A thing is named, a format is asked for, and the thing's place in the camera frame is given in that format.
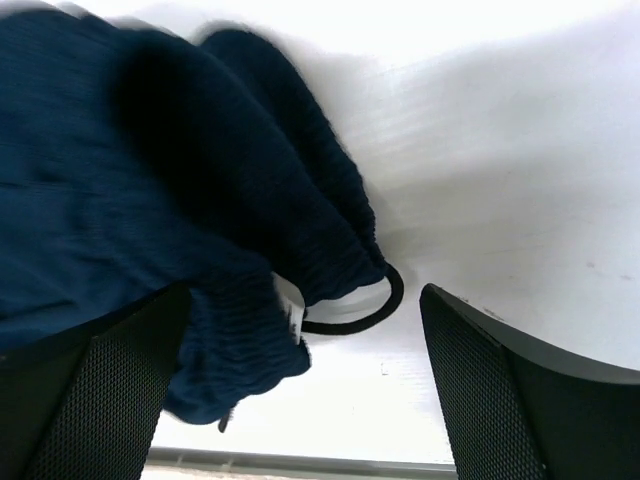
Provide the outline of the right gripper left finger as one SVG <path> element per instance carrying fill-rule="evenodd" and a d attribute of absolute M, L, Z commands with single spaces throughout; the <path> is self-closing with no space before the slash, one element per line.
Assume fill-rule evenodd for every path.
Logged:
<path fill-rule="evenodd" d="M 174 284 L 2 352 L 2 478 L 139 478 L 190 306 Z"/>

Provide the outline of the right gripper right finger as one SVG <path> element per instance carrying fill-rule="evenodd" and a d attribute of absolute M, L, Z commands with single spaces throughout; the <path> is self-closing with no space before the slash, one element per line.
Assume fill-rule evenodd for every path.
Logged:
<path fill-rule="evenodd" d="M 459 478 L 638 478 L 638 371 L 551 345 L 433 284 L 420 312 Z"/>

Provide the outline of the navy blue shorts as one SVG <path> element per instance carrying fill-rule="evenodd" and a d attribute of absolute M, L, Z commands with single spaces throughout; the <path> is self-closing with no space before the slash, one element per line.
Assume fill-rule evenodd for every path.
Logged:
<path fill-rule="evenodd" d="M 398 282 L 355 163 L 272 43 L 2 16 L 3 348 L 183 283 L 164 407 L 210 424 L 309 369 L 277 278 L 305 307 Z"/>

